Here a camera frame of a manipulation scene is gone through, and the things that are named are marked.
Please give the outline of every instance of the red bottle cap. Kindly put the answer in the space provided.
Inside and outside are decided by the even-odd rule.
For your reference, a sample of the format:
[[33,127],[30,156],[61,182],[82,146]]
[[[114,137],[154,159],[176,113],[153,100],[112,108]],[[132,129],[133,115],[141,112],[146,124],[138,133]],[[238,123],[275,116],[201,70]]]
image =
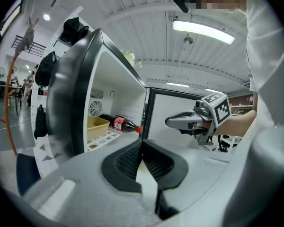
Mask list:
[[143,126],[138,126],[136,132],[140,134],[142,133],[142,131],[143,131]]

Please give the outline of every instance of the soda bottle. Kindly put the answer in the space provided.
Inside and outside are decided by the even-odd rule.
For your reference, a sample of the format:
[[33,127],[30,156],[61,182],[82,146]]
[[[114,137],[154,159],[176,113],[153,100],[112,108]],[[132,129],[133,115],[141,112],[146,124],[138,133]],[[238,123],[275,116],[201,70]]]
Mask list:
[[132,121],[126,118],[120,117],[120,116],[111,116],[108,114],[102,114],[99,117],[109,121],[109,125],[118,131],[122,131],[122,132],[134,132],[135,131],[139,134],[143,131],[142,126],[137,126]]

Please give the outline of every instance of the yellow container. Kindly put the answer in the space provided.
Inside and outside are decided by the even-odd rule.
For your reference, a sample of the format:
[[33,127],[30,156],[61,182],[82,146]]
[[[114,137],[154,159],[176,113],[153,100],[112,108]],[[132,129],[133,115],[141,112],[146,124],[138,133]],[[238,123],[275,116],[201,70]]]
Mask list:
[[96,140],[99,136],[105,136],[109,121],[99,117],[87,118],[87,141]]

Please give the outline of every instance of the bottle label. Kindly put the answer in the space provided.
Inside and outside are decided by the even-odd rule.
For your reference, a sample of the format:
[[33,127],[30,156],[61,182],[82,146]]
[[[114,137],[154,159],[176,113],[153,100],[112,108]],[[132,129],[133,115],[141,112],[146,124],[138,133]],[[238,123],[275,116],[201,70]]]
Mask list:
[[114,121],[113,128],[115,130],[121,131],[121,126],[122,126],[122,123],[123,123],[124,120],[125,120],[125,118],[117,117]]

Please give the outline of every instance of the fluorescent ceiling light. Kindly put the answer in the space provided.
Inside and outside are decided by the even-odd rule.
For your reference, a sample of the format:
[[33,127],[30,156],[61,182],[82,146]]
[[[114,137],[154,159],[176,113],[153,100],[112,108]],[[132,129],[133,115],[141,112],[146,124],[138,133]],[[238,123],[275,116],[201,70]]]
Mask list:
[[175,20],[173,23],[174,30],[177,31],[186,31],[191,33],[197,33],[201,35],[206,35],[217,40],[221,40],[227,44],[232,44],[235,38],[221,30],[201,25],[197,23],[187,22],[187,21],[179,21]]
[[210,92],[214,92],[214,93],[223,93],[223,92],[219,92],[219,91],[215,91],[215,90],[212,90],[212,89],[209,89],[209,88],[207,88],[207,89],[205,89],[206,91],[210,91]]
[[44,14],[44,15],[43,15],[43,18],[44,18],[46,21],[48,21],[48,20],[50,20],[50,19],[51,19],[51,17],[49,17],[49,15],[48,15],[48,14]]
[[166,84],[167,84],[167,85],[173,85],[173,86],[180,86],[180,87],[189,87],[189,85],[183,85],[183,84],[177,84],[177,83],[170,83],[170,82],[167,82]]

